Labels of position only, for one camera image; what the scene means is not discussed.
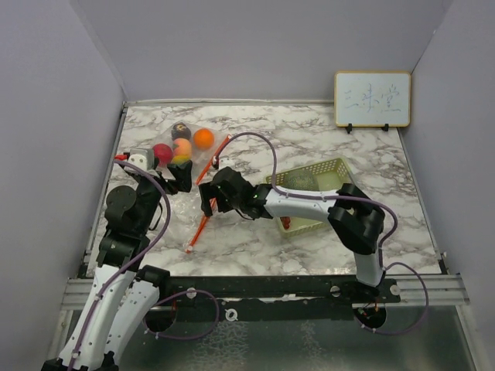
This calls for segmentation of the green netted melon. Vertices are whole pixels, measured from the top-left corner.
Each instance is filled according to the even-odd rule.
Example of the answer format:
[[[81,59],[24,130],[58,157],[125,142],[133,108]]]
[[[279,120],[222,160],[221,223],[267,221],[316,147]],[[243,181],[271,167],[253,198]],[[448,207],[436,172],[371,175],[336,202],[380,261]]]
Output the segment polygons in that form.
[[[294,172],[288,174],[283,182],[283,187],[302,191],[319,191],[319,184],[311,173]]]

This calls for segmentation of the peach orange pink fruit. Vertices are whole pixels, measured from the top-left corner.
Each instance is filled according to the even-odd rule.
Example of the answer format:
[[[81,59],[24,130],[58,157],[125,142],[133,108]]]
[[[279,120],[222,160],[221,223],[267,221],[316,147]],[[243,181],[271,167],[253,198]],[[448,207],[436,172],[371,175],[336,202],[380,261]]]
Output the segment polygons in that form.
[[[176,155],[188,155],[189,157],[192,156],[192,145],[189,140],[186,139],[176,139],[173,141],[172,145],[173,149],[173,154]]]

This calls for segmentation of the clear zip bag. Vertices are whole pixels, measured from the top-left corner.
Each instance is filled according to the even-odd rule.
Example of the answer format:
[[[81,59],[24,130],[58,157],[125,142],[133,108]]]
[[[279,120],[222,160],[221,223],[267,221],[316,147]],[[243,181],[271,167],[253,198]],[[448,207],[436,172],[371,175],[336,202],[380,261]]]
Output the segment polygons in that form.
[[[209,219],[201,209],[199,187],[193,185],[191,192],[179,192],[169,200],[171,219],[166,236],[172,237],[186,254],[191,254]]]
[[[191,161],[192,180],[199,185],[212,166],[213,156],[229,138],[221,129],[179,121],[152,140],[152,149],[159,161],[157,168],[166,179],[171,179],[167,165]]]

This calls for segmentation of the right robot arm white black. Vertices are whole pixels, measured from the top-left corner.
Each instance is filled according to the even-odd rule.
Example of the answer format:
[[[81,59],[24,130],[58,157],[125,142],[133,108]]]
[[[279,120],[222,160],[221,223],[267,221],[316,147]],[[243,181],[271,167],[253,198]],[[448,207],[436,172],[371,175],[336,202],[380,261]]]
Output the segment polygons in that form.
[[[199,185],[201,209],[212,216],[210,201],[217,202],[221,213],[238,211],[249,218],[282,217],[315,220],[329,224],[342,245],[353,252],[356,265],[355,292],[361,301],[372,302],[384,287],[383,262],[379,248],[390,235],[382,236],[385,213],[394,225],[397,216],[386,205],[370,199],[356,185],[345,183],[331,191],[302,191],[276,184],[252,185],[241,173],[222,168],[209,182]]]

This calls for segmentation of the clear zip top bag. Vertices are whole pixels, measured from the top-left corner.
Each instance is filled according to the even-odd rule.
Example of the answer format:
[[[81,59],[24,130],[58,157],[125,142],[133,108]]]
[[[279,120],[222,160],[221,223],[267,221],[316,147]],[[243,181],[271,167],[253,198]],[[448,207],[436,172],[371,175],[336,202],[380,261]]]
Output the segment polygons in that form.
[[[171,179],[167,165],[191,161],[192,180],[199,185],[212,166],[213,156],[229,138],[221,129],[179,121],[152,140],[152,149],[159,161],[157,168],[166,179]]]

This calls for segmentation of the yellow green mango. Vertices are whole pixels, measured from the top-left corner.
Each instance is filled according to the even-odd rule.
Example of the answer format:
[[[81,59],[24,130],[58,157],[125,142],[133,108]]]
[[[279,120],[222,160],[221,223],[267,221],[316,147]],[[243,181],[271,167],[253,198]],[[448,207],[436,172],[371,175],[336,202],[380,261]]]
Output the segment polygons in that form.
[[[191,160],[188,155],[176,155],[172,158],[171,163],[174,165],[181,165]]]

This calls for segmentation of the dark purple plum fruit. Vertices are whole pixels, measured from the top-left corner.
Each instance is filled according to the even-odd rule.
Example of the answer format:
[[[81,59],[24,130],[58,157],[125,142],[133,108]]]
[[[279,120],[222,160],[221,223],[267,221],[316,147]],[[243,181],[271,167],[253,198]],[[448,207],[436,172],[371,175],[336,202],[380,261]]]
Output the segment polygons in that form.
[[[179,138],[190,140],[191,136],[192,132],[185,123],[178,122],[172,126],[171,138],[173,141]]]

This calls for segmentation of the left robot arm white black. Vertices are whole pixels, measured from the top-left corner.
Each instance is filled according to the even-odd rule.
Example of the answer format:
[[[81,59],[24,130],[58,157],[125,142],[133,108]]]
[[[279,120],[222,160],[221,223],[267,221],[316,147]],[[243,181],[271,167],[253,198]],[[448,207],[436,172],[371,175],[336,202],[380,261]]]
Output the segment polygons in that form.
[[[66,345],[44,370],[116,370],[132,333],[152,305],[166,303],[171,287],[160,278],[146,280],[139,266],[164,235],[147,236],[160,203],[171,210],[168,197],[192,188],[193,163],[170,164],[171,180],[157,170],[153,155],[115,159],[138,185],[121,185],[106,198],[107,227],[98,247],[97,268],[84,308]]]

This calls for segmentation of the red apple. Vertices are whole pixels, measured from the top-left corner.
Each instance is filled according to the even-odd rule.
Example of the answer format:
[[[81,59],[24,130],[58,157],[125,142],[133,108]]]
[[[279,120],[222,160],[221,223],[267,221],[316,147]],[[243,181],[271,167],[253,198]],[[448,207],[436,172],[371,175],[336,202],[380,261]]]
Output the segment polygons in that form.
[[[173,150],[164,143],[158,143],[152,147],[154,156],[159,160],[160,166],[167,166],[173,159]]]

